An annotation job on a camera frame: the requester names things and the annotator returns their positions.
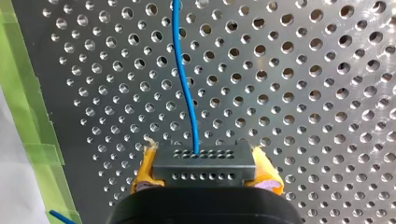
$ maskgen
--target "white surface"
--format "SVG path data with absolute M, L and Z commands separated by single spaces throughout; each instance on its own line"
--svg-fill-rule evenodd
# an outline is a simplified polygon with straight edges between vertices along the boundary
M 46 209 L 0 88 L 0 223 L 47 224 Z

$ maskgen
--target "blue cable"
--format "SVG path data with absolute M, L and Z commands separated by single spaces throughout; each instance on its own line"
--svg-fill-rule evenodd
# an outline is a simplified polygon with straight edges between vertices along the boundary
M 65 224 L 76 224 L 76 222 L 70 220 L 70 219 L 67 218 L 67 217 L 62 216 L 62 214 L 60 214 L 60 213 L 58 213 L 58 212 L 56 212 L 56 211 L 54 211 L 54 210 L 50 210 L 49 213 L 50 213 L 53 217 L 58 218 L 59 220 L 61 220 L 61 221 L 62 221 L 63 223 L 65 223 Z
M 180 5 L 179 0 L 173 0 L 172 32 L 173 32 L 173 41 L 175 47 L 175 57 L 176 57 L 176 63 L 177 63 L 178 75 L 180 77 L 181 87 L 184 91 L 187 108 L 189 109 L 194 154 L 199 154 L 200 148 L 199 148 L 198 121 L 195 115 L 194 102 L 192 100 L 191 93 L 189 90 L 189 85 L 187 83 L 186 71 L 184 71 L 183 63 L 181 62 L 181 46 L 180 46 L 180 40 L 178 39 L 179 18 L 180 18 L 179 5 Z

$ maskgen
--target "hole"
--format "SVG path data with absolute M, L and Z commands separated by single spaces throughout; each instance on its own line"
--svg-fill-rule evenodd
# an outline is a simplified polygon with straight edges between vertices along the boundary
M 218 98 L 212 98 L 210 100 L 210 106 L 212 106 L 213 108 L 217 108 L 220 106 L 220 100 Z
M 305 127 L 305 126 L 299 126 L 299 127 L 297 127 L 297 133 L 298 133 L 298 134 L 306 133 L 306 127 Z
M 342 144 L 347 140 L 347 138 L 343 134 L 337 134 L 334 137 L 334 143 L 335 144 Z
M 279 65 L 279 59 L 278 58 L 272 58 L 269 62 L 271 67 L 277 67 Z
M 314 65 L 309 69 L 311 77 L 318 77 L 322 73 L 322 68 L 319 65 Z
M 358 21 L 358 23 L 356 23 L 356 29 L 359 31 L 366 29 L 366 27 L 367 27 L 367 21 L 365 20 Z
M 350 65 L 349 63 L 340 63 L 338 65 L 337 71 L 340 75 L 345 75 L 350 71 Z
M 154 43 L 160 43 L 163 41 L 163 34 L 159 31 L 154 31 L 151 33 L 151 40 Z
M 117 33 L 122 33 L 122 31 L 123 31 L 123 26 L 122 26 L 121 24 L 117 23 L 117 24 L 114 26 L 114 30 L 115 30 Z
M 324 57 L 324 59 L 325 59 L 327 62 L 331 62 L 332 60 L 335 59 L 335 56 L 336 56 L 336 53 L 335 53 L 334 51 L 331 51 L 331 52 L 328 52 L 328 53 L 326 54 L 326 56 Z
M 291 79 L 294 76 L 294 71 L 291 68 L 285 68 L 282 72 L 282 77 L 285 79 Z
M 75 47 L 73 44 L 67 42 L 64 44 L 64 51 L 66 51 L 66 53 L 74 53 Z
M 271 87 L 270 87 L 270 90 L 271 91 L 278 91 L 280 89 L 280 85 L 279 85 L 279 83 L 273 83 L 273 84 L 271 84 Z
M 287 15 L 283 15 L 280 22 L 282 23 L 282 25 L 284 26 L 289 26 L 293 23 L 294 18 L 291 14 L 287 14 Z
M 387 140 L 389 142 L 394 142 L 396 141 L 396 132 L 390 132 L 387 134 Z
M 101 74 L 103 69 L 102 69 L 102 65 L 99 63 L 93 63 L 91 66 L 91 70 L 95 73 L 95 74 Z
M 248 70 L 248 69 L 250 69 L 250 68 L 253 67 L 253 62 L 251 62 L 251 61 L 244 61 L 243 67 L 245 68 L 245 70 Z
M 235 121 L 235 126 L 238 128 L 242 128 L 246 125 L 246 121 L 242 118 L 239 118 Z
M 320 120 L 321 120 L 321 117 L 319 114 L 311 114 L 309 116 L 309 122 L 312 124 L 317 124 L 320 122 Z
M 368 98 L 373 97 L 376 94 L 377 90 L 374 86 L 369 86 L 364 89 L 364 95 Z
M 291 103 L 294 100 L 294 95 L 291 92 L 286 92 L 283 94 L 283 102 L 286 104 Z
M 283 118 L 283 123 L 285 125 L 291 125 L 294 123 L 294 121 L 295 121 L 295 118 L 292 115 L 287 115 L 287 116 L 285 116 L 285 118 Z
M 71 14 L 73 12 L 73 8 L 69 5 L 64 5 L 64 13 Z
M 299 90 L 303 90 L 303 89 L 305 89 L 306 85 L 307 85 L 307 84 L 306 84 L 305 81 L 300 80 L 300 81 L 297 82 L 296 87 L 297 87 L 297 89 L 299 89 Z
M 267 117 L 261 117 L 260 119 L 259 119 L 259 124 L 261 125 L 261 126 L 267 126 L 268 124 L 270 123 L 270 120 L 267 118 Z
M 265 46 L 264 45 L 256 46 L 256 48 L 254 49 L 254 54 L 256 54 L 257 57 L 263 56 L 265 54 Z
M 315 9 L 311 12 L 311 21 L 312 22 L 319 22 L 323 19 L 323 11 L 320 9 Z
M 215 44 L 216 44 L 216 47 L 218 47 L 218 48 L 223 46 L 224 39 L 223 38 L 217 38 Z
M 96 36 L 99 36 L 102 33 L 102 30 L 99 27 L 93 27 L 92 33 Z
M 136 59 L 136 60 L 134 60 L 134 67 L 135 67 L 136 69 L 141 70 L 141 69 L 143 69 L 145 66 L 146 66 L 146 63 L 145 63 L 145 61 L 143 61 L 143 59 Z
M 115 7 L 117 5 L 117 0 L 108 0 L 107 3 L 109 6 Z
M 303 63 L 306 63 L 307 60 L 308 60 L 308 58 L 302 54 L 297 57 L 296 62 L 298 64 L 303 64 Z
M 263 137 L 262 139 L 260 139 L 260 145 L 262 145 L 263 147 L 268 147 L 271 145 L 271 140 L 267 137 Z
M 117 46 L 117 39 L 114 38 L 113 36 L 109 36 L 109 37 L 106 39 L 106 45 L 107 45 L 109 48 L 114 49 L 114 48 Z
M 85 3 L 85 8 L 87 8 L 87 10 L 93 10 L 93 8 L 94 8 L 93 2 L 92 1 L 87 1 Z
M 331 111 L 333 107 L 334 107 L 334 105 L 333 105 L 332 103 L 327 102 L 327 103 L 325 103 L 325 104 L 323 105 L 323 110 L 325 110 L 325 111 Z
M 306 5 L 308 5 L 308 0 L 297 0 L 295 5 L 297 6 L 297 8 L 306 7 Z
M 67 28 L 67 22 L 66 20 L 62 19 L 62 18 L 58 18 L 56 20 L 56 27 L 58 27 L 61 30 L 65 30 Z
M 103 23 L 108 23 L 110 22 L 110 13 L 108 13 L 107 11 L 101 11 L 99 13 L 99 21 L 103 22 Z
M 206 83 L 209 86 L 214 86 L 214 85 L 216 85 L 218 83 L 218 78 L 216 76 L 209 76 L 206 79 Z
M 178 38 L 186 38 L 187 31 L 184 28 L 178 28 Z
M 385 52 L 386 52 L 388 55 L 394 54 L 395 51 L 396 51 L 396 48 L 395 48 L 394 46 L 387 46 L 387 47 L 385 48 Z
M 317 135 L 312 135 L 308 138 L 308 142 L 310 145 L 317 145 L 320 142 L 320 138 Z
M 366 51 L 364 49 L 357 49 L 353 54 L 353 57 L 356 59 L 360 59 L 364 57 L 364 54 L 366 54 Z
M 246 16 L 248 13 L 249 13 L 249 7 L 247 7 L 247 6 L 241 6 L 240 8 L 239 8 L 239 15 L 241 15 L 241 16 Z
M 228 33 L 232 33 L 238 29 L 238 23 L 236 21 L 227 21 L 225 29 Z
M 268 39 L 270 39 L 271 41 L 276 40 L 278 37 L 279 37 L 279 33 L 277 31 L 272 31 L 268 35 Z
M 311 101 L 314 101 L 314 102 L 315 102 L 315 101 L 319 100 L 320 97 L 321 97 L 320 91 L 311 91 L 311 92 L 309 93 L 309 99 L 310 99 Z
M 265 94 L 261 94 L 257 97 L 257 103 L 260 105 L 265 105 L 268 103 L 268 96 Z
M 379 66 L 380 66 L 379 61 L 371 60 L 370 62 L 367 63 L 366 69 L 369 72 L 374 72 L 374 71 L 376 71 L 379 68 Z
M 212 33 L 212 27 L 209 24 L 204 24 L 200 28 L 201 36 L 208 36 Z
M 244 103 L 244 98 L 242 98 L 242 96 L 236 96 L 235 98 L 233 98 L 233 104 L 235 106 L 241 106 Z
M 311 42 L 309 43 L 309 47 L 313 51 L 317 51 L 318 49 L 321 49 L 323 47 L 323 42 L 321 39 L 315 38 L 315 39 L 311 40 Z
M 122 64 L 122 62 L 120 62 L 120 61 L 115 61 L 115 62 L 113 63 L 113 69 L 114 69 L 114 71 L 116 71 L 116 72 L 121 72 L 121 71 L 123 70 L 123 64 Z
M 165 57 L 160 56 L 157 58 L 157 65 L 159 67 L 165 67 L 167 64 L 168 64 L 168 60 Z
M 381 42 L 383 38 L 384 38 L 384 36 L 382 35 L 382 33 L 379 33 L 379 32 L 373 32 L 369 36 L 370 43 L 372 43 L 374 45 Z
M 267 73 L 265 71 L 258 71 L 256 73 L 256 79 L 260 82 L 264 81 L 265 79 L 267 79 Z
M 344 122 L 347 119 L 347 114 L 345 112 L 338 112 L 335 115 L 335 121 Z
M 218 9 L 213 10 L 213 12 L 212 12 L 213 20 L 218 21 L 221 19 L 221 17 L 222 17 L 222 12 L 220 10 L 218 10 Z
M 368 143 L 372 140 L 372 136 L 369 133 L 362 133 L 361 134 L 361 142 L 362 143 Z M 360 163 L 365 163 L 365 161 L 370 160 L 370 157 L 367 154 L 364 154 L 363 156 L 359 156 L 359 162 Z
M 213 53 L 213 51 L 206 51 L 204 54 L 204 59 L 205 61 L 208 63 L 210 62 L 212 59 L 215 58 L 215 54 Z
M 136 45 L 139 44 L 140 38 L 139 38 L 138 35 L 131 34 L 131 35 L 128 36 L 128 42 L 129 42 L 130 45 L 136 46 Z
M 349 47 L 352 44 L 352 37 L 350 35 L 343 35 L 338 40 L 338 44 L 343 49 Z
M 157 10 L 158 10 L 158 8 L 157 8 L 157 6 L 155 4 L 150 3 L 150 4 L 146 5 L 146 13 L 149 16 L 157 15 Z
M 326 33 L 328 34 L 328 35 L 331 35 L 331 34 L 333 34 L 335 31 L 337 30 L 337 25 L 336 24 L 329 24 L 327 27 L 326 27 Z
M 303 37 L 306 36 L 306 34 L 308 34 L 308 31 L 306 30 L 306 28 L 300 27 L 297 29 L 296 34 L 298 37 Z
M 376 14 L 383 13 L 387 9 L 387 4 L 382 1 L 377 1 L 374 3 L 372 11 Z
M 267 10 L 269 12 L 275 12 L 277 10 L 277 2 L 269 2 L 267 5 Z
M 78 15 L 77 16 L 77 23 L 80 26 L 87 26 L 88 25 L 88 18 L 85 15 Z
M 285 53 L 285 54 L 288 54 L 288 53 L 291 53 L 292 51 L 293 51 L 293 49 L 294 49 L 294 46 L 293 46 L 293 43 L 291 43 L 291 42 L 285 42 L 283 45 L 282 45 L 282 51 Z
M 265 20 L 263 18 L 255 18 L 253 20 L 253 28 L 256 30 L 260 30 L 264 27 Z
M 337 91 L 336 96 L 338 99 L 343 100 L 347 98 L 349 95 L 349 91 L 345 88 L 341 88 Z
M 279 114 L 280 111 L 281 111 L 281 108 L 279 106 L 273 106 L 271 108 L 271 113 L 273 113 L 273 114 Z
M 248 44 L 250 42 L 250 39 L 251 39 L 250 35 L 242 35 L 241 42 L 242 44 Z
M 355 9 L 353 6 L 344 6 L 341 8 L 340 16 L 342 19 L 346 20 L 346 19 L 350 18 L 354 12 L 355 12 Z
M 395 28 L 396 27 L 396 17 L 390 17 L 388 20 L 388 26 L 390 26 L 391 28 Z
M 229 50 L 229 52 L 228 52 L 228 57 L 229 57 L 231 60 L 236 59 L 236 57 L 238 57 L 238 56 L 239 56 L 239 49 L 230 49 L 230 50 Z
M 374 116 L 375 116 L 375 113 L 373 112 L 373 110 L 365 110 L 361 114 L 361 118 L 365 121 L 371 120 Z

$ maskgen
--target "green tape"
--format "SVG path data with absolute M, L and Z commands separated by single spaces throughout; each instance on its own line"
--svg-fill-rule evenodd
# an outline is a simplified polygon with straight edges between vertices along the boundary
M 10 1 L 0 1 L 0 23 L 17 23 L 14 9 Z
M 32 164 L 63 165 L 54 145 L 29 143 L 23 145 Z
M 29 60 L 10 0 L 0 0 L 0 84 L 33 169 L 46 209 L 81 223 L 64 176 L 64 158 Z M 50 219 L 51 223 L 60 223 Z

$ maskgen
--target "metal plate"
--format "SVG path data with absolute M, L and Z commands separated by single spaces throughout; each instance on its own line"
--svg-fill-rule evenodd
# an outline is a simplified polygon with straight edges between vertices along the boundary
M 13 2 L 77 208 L 101 223 L 145 138 L 191 143 L 170 1 Z M 264 146 L 306 223 L 396 223 L 395 8 L 183 1 L 203 142 Z

